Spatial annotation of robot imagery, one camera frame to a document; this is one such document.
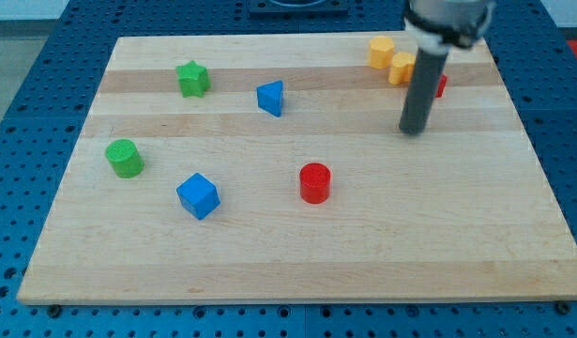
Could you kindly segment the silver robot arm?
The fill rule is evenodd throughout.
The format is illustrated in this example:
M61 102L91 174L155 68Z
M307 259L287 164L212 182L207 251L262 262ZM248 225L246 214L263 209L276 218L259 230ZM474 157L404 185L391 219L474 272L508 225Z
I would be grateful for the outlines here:
M494 0L407 0L402 19L419 49L446 54L451 47L471 49L482 39L495 7Z

